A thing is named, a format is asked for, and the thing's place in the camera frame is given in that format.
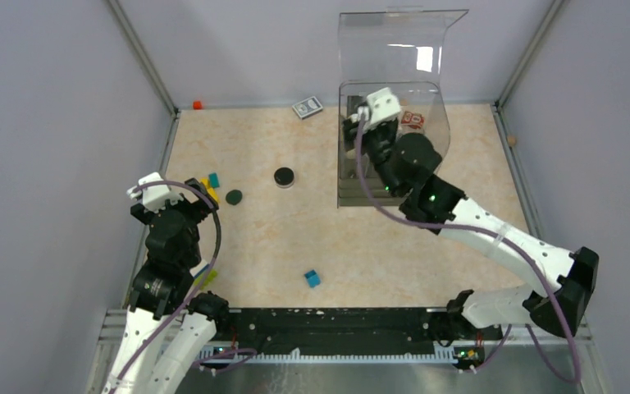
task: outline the gray wall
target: gray wall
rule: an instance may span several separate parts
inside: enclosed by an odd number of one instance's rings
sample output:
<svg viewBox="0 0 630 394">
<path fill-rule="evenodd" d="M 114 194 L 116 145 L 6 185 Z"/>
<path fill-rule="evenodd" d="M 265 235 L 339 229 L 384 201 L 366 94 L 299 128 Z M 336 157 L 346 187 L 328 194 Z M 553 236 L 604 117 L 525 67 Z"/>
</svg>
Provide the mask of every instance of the gray wall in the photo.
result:
<svg viewBox="0 0 630 394">
<path fill-rule="evenodd" d="M 168 127 L 102 0 L 0 1 L 0 393 L 84 390 Z"/>
<path fill-rule="evenodd" d="M 507 115 L 549 241 L 600 254 L 588 317 L 630 392 L 630 1 L 571 1 Z"/>
<path fill-rule="evenodd" d="M 446 37 L 446 101 L 498 98 L 551 0 L 122 0 L 176 105 L 336 103 L 343 11 L 468 8 Z"/>
</svg>

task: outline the white bracket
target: white bracket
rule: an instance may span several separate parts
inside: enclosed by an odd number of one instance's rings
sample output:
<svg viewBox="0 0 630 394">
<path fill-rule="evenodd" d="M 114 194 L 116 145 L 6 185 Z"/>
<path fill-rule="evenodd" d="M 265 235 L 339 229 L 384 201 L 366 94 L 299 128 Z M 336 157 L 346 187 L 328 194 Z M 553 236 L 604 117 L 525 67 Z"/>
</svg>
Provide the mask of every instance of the white bracket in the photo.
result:
<svg viewBox="0 0 630 394">
<path fill-rule="evenodd" d="M 148 174 L 147 176 L 139 179 L 137 186 L 154 181 L 163 181 L 161 174 L 157 172 Z M 158 212 L 160 209 L 165 207 L 166 200 L 170 200 L 170 203 L 174 205 L 177 201 L 183 199 L 182 195 L 172 191 L 170 186 L 166 185 L 150 186 L 149 188 L 139 191 L 134 191 L 135 188 L 136 186 L 129 188 L 126 191 L 126 195 L 134 201 L 141 198 L 141 204 L 143 204 L 144 207 L 151 212 Z"/>
</svg>

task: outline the black hockey puck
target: black hockey puck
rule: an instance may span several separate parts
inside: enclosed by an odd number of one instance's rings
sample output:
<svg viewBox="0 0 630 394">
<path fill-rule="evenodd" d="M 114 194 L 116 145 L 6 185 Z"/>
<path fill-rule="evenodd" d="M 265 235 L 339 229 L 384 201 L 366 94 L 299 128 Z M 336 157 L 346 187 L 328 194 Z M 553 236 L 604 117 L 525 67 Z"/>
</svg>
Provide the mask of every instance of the black hockey puck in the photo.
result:
<svg viewBox="0 0 630 394">
<path fill-rule="evenodd" d="M 240 190 L 231 190 L 226 195 L 226 202 L 230 205 L 237 205 L 243 200 L 243 192 Z"/>
<path fill-rule="evenodd" d="M 285 189 L 294 184 L 295 174 L 292 169 L 288 167 L 281 167 L 274 172 L 274 181 L 276 181 L 276 184 L 280 188 Z"/>
</svg>

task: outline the metal frame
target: metal frame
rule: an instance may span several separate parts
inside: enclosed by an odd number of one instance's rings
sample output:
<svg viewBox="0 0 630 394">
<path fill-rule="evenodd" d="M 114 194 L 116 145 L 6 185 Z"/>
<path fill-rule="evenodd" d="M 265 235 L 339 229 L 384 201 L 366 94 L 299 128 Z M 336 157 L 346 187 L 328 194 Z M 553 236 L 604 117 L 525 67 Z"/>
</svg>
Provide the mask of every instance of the metal frame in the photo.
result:
<svg viewBox="0 0 630 394">
<path fill-rule="evenodd" d="M 126 12 L 124 12 L 124 9 L 121 7 L 119 0 L 105 0 L 105 3 L 109 7 L 110 13 L 112 13 L 112 16 L 115 18 L 115 22 L 120 28 L 121 35 L 129 44 L 131 52 L 136 57 L 136 61 L 139 62 L 141 70 L 148 78 L 148 82 L 153 87 L 153 90 L 155 90 L 156 95 L 159 99 L 161 99 L 163 106 L 165 106 L 170 115 L 172 117 L 176 117 L 178 113 L 177 106 L 173 103 L 170 94 L 167 92 L 167 89 L 158 74 L 158 70 L 156 70 L 153 62 L 151 62 L 151 58 L 148 56 L 148 53 L 142 45 L 139 36 L 134 31 L 134 27 L 131 25 L 131 22 L 129 22 L 129 17 L 127 17 Z"/>
<path fill-rule="evenodd" d="M 568 0 L 553 0 L 549 10 L 545 14 L 545 17 L 542 19 L 542 22 L 537 27 L 537 31 L 530 39 L 530 43 L 527 45 L 525 52 L 520 57 L 520 61 L 518 65 L 515 67 L 513 74 L 511 74 L 508 83 L 501 91 L 501 95 L 499 99 L 496 100 L 496 107 L 499 112 L 505 107 L 506 103 L 509 101 L 510 97 L 513 95 L 516 86 L 523 78 L 525 71 L 530 67 L 532 63 L 532 59 L 534 59 L 535 55 L 539 52 L 539 49 L 542 47 L 542 43 L 545 41 L 545 37 L 550 32 L 552 23 L 555 21 L 556 17 L 559 13 L 564 9 L 564 6 L 568 3 Z"/>
</svg>

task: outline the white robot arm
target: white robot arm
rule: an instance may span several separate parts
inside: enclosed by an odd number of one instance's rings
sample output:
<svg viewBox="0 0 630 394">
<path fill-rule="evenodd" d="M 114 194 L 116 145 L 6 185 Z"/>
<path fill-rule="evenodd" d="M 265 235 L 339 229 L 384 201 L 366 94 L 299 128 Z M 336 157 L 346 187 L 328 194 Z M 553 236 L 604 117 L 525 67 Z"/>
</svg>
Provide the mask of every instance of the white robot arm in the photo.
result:
<svg viewBox="0 0 630 394">
<path fill-rule="evenodd" d="M 538 240 L 500 220 L 461 189 L 440 179 L 435 171 L 442 157 L 425 135 L 408 133 L 398 138 L 399 114 L 399 100 L 389 88 L 369 94 L 358 112 L 344 120 L 345 141 L 353 143 L 360 127 L 362 153 L 368 155 L 389 193 L 406 197 L 399 210 L 409 221 L 434 223 L 436 228 L 430 230 L 435 234 L 479 250 L 526 283 L 499 291 L 463 291 L 447 305 L 449 314 L 461 314 L 475 328 L 529 323 L 564 337 L 547 298 L 549 291 L 555 295 L 574 334 L 595 290 L 598 255 L 585 247 L 571 252 Z M 524 256 L 504 240 L 512 241 L 534 260 L 546 286 Z"/>
<path fill-rule="evenodd" d="M 155 181 L 162 181 L 157 172 L 141 178 L 139 185 Z M 185 184 L 217 208 L 199 182 L 191 179 Z M 139 192 L 135 189 L 129 189 L 127 194 L 139 201 L 131 208 L 131 214 L 149 225 L 145 242 L 148 259 L 132 283 L 124 335 L 103 393 L 172 394 L 197 354 L 216 335 L 217 324 L 225 322 L 228 314 L 227 301 L 211 292 L 197 295 L 188 303 L 178 335 L 158 358 L 167 326 L 156 331 L 165 320 L 173 318 L 171 314 L 183 305 L 194 279 L 208 268 L 199 253 L 197 224 L 212 207 L 203 199 L 189 203 L 166 185 Z M 142 346 L 143 351 L 119 378 Z"/>
</svg>

